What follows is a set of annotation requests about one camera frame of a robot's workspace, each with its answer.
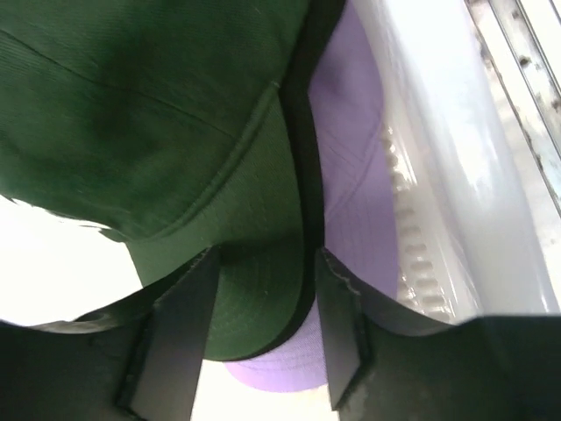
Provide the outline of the green NY baseball cap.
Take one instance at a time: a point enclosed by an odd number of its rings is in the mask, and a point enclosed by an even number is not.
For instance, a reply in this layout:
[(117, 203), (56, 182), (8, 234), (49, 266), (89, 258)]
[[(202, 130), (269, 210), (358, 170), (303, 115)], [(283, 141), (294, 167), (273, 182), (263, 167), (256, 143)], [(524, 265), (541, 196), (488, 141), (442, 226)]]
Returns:
[(221, 254), (205, 356), (287, 340), (314, 300), (308, 89), (341, 1), (4, 1), (1, 194), (100, 226), (150, 285)]

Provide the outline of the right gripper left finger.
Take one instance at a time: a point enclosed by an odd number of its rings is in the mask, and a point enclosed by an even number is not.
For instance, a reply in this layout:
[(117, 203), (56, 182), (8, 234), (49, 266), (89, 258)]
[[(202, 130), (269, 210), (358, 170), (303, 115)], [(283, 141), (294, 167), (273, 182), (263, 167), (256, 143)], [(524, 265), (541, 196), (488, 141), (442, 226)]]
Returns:
[(4, 420), (191, 417), (219, 277), (215, 247), (71, 322), (1, 325)]

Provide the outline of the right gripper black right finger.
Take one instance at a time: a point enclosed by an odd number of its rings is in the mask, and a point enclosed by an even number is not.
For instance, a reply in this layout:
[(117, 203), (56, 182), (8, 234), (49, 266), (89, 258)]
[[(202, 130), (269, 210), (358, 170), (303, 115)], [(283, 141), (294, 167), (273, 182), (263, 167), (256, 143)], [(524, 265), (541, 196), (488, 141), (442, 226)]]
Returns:
[(557, 420), (560, 319), (428, 318), (316, 252), (330, 403), (343, 420)]

